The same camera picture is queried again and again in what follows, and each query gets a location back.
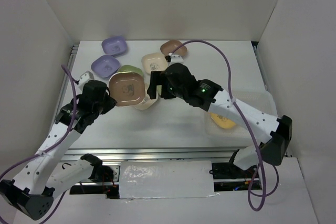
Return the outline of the yellow plate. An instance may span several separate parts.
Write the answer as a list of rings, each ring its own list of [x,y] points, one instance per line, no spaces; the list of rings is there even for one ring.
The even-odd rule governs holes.
[[[236,126],[236,123],[216,113],[210,113],[211,119],[221,129],[229,130]]]

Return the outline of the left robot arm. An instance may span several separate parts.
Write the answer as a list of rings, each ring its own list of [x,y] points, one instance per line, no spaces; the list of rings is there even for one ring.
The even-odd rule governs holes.
[[[1,196],[32,220],[39,220],[54,199],[74,184],[86,179],[100,182],[105,173],[112,173],[92,154],[81,156],[57,173],[54,169],[85,129],[115,104],[104,82],[90,80],[84,84],[82,93],[61,108],[40,149],[23,161],[25,167],[12,179],[1,178]]]

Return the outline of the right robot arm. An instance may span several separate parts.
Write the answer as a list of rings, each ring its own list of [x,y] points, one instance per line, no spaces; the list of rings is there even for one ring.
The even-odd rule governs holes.
[[[181,63],[152,71],[147,90],[151,99],[156,98],[158,86],[164,99],[180,98],[190,106],[218,114],[252,132],[252,146],[237,150],[230,158],[228,170],[233,177],[242,177],[247,169],[261,162],[281,165],[292,137],[290,117],[269,115],[234,98],[208,79],[196,80]]]

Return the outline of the beige plate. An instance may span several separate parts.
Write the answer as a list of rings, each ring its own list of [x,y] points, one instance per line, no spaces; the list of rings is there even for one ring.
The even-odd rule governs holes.
[[[151,107],[157,100],[158,98],[150,99],[149,96],[146,96],[141,103],[134,105],[133,107],[139,111],[144,111]]]
[[[165,55],[160,52],[147,54],[142,57],[141,63],[144,71],[150,74],[151,71],[163,71],[168,67]]]

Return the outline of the brown plate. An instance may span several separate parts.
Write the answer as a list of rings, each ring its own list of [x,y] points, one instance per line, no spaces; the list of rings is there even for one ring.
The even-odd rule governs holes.
[[[179,40],[169,40],[160,47],[160,51],[165,56],[167,56],[171,52],[175,52],[175,54],[178,54],[181,57],[185,57],[187,55],[186,46],[182,46],[178,50],[176,50],[176,48],[178,48],[181,44],[182,43]]]
[[[118,72],[109,80],[110,97],[115,99],[116,106],[134,106],[145,98],[143,77],[135,72]]]

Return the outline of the purple plate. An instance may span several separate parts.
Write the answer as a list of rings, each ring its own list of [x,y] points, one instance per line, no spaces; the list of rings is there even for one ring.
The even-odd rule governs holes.
[[[120,62],[111,55],[103,55],[91,64],[91,70],[101,79],[109,79],[120,68]]]
[[[107,38],[102,41],[101,46],[104,53],[111,56],[119,56],[128,51],[127,42],[122,36]]]

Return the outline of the green plate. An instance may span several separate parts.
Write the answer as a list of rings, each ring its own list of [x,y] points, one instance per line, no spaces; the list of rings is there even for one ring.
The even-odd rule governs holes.
[[[144,73],[142,71],[142,69],[138,68],[138,67],[135,67],[135,66],[132,66],[132,65],[122,65],[117,73],[119,72],[134,72],[134,73],[137,73],[139,74],[141,77],[144,77]]]

